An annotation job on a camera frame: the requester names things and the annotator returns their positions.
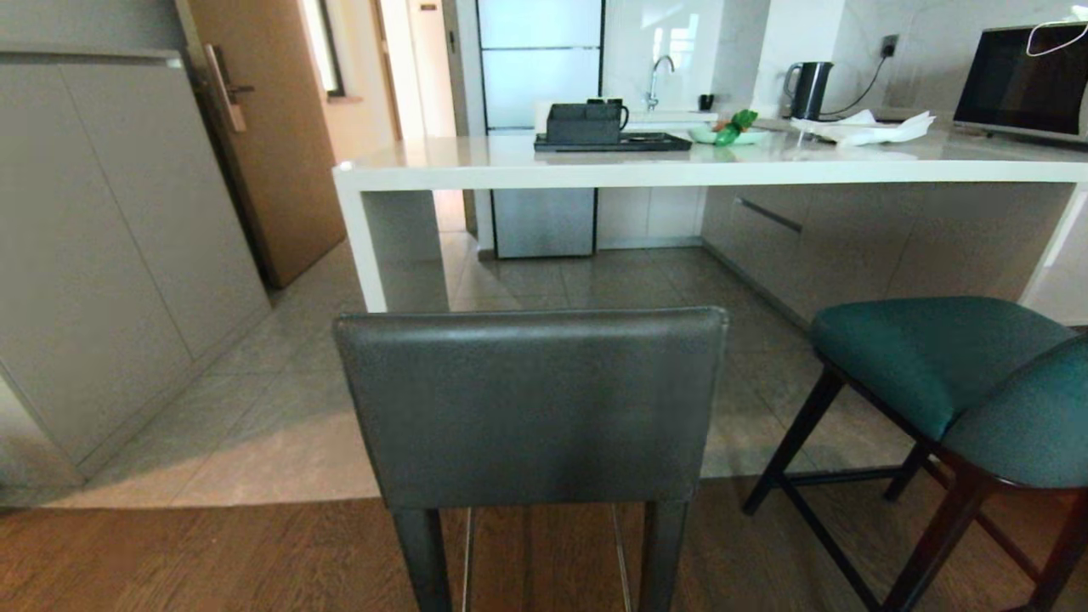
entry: faucet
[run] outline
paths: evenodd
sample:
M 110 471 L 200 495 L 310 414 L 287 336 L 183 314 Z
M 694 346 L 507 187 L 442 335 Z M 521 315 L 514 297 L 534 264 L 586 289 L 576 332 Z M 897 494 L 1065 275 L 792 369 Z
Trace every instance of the faucet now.
M 657 62 L 654 64 L 654 68 L 651 69 L 650 71 L 650 91 L 646 91 L 647 112 L 657 108 L 657 102 L 660 101 L 657 99 L 657 69 L 662 65 L 662 62 L 664 61 L 668 61 L 669 63 L 669 73 L 673 73 L 677 71 L 677 65 L 672 63 L 672 58 L 668 56 L 662 56 L 660 58 L 657 59 Z

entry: stool leg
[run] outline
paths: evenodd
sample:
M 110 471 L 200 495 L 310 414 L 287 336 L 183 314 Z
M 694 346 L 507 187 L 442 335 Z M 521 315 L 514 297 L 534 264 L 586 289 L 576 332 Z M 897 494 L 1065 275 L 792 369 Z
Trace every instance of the stool leg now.
M 646 502 L 639 612 L 668 612 L 680 568 L 687 502 Z
M 993 482 L 974 474 L 957 474 L 940 509 L 922 535 L 906 567 L 888 593 L 881 610 L 907 612 L 922 599 L 944 561 L 978 514 Z
M 394 510 L 393 523 L 420 612 L 453 612 L 438 511 Z
M 770 457 L 770 463 L 767 464 L 763 476 L 759 477 L 759 481 L 756 482 L 747 501 L 744 502 L 744 514 L 751 516 L 759 510 L 759 504 L 766 499 L 775 481 L 786 474 L 786 468 L 789 467 L 794 455 L 808 439 L 808 434 L 813 432 L 813 429 L 816 429 L 819 419 L 827 413 L 827 408 L 841 389 L 842 379 L 830 369 L 824 368 L 824 374 L 816 381 L 816 387 L 813 387 L 812 392 L 808 393 L 808 399 L 805 400 L 798 417 L 793 419 L 793 425 L 786 432 L 786 438 L 782 438 L 782 443 L 778 445 L 778 450 Z
M 898 500 L 899 495 L 903 493 L 903 489 L 911 484 L 914 475 L 922 469 L 922 464 L 928 458 L 929 449 L 916 442 L 914 448 L 911 449 L 911 454 L 906 455 L 906 461 L 903 462 L 903 472 L 888 484 L 888 489 L 885 490 L 885 499 L 890 502 Z
M 1062 534 L 1058 537 L 1054 549 L 1050 551 L 1042 577 L 1031 593 L 1031 602 L 1027 610 L 1031 612 L 1048 612 L 1054 607 L 1058 597 L 1062 595 L 1065 583 L 1076 568 L 1085 549 L 1088 549 L 1088 492 L 1077 495 L 1073 511 L 1065 519 Z

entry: wooden floor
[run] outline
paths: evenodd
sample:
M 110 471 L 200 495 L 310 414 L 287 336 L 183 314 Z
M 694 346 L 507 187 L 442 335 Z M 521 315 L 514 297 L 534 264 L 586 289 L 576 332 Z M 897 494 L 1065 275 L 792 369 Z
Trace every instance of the wooden floor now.
M 780 492 L 749 518 L 752 479 L 704 481 L 689 523 L 673 610 L 862 610 Z M 880 484 L 805 489 L 878 593 L 887 592 L 940 489 L 919 476 L 898 504 Z M 1039 563 L 1060 501 L 1000 500 L 992 514 Z M 478 514 L 472 610 L 620 611 L 607 506 Z M 444 514 L 460 601 L 465 513 Z M 621 507 L 632 585 L 641 507 Z M 1030 584 L 973 527 L 920 610 L 1004 610 Z M 1088 610 L 1081 563 L 1060 610 Z M 392 522 L 379 500 L 159 511 L 0 514 L 0 610 L 415 610 Z

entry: refrigerator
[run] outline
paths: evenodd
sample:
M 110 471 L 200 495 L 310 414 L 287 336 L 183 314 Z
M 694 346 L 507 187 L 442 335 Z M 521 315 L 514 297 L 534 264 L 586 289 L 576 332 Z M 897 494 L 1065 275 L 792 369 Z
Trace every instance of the refrigerator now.
M 601 95 L 604 0 L 478 0 L 489 136 L 533 134 L 542 100 Z M 494 189 L 497 257 L 592 255 L 596 189 Z

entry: kitchen island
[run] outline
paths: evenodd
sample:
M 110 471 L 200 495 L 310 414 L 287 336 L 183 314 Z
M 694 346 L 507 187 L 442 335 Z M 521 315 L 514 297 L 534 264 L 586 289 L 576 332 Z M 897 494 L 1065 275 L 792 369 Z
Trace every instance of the kitchen island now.
M 398 143 L 333 175 L 371 313 L 448 308 L 432 189 L 700 186 L 705 246 L 804 322 L 860 298 L 1047 293 L 1048 264 L 1084 233 L 1086 162 L 936 130 L 863 148 L 776 132 L 633 154 L 544 154 L 529 136 L 492 136 Z M 1063 302 L 1068 322 L 1088 316 L 1081 306 Z

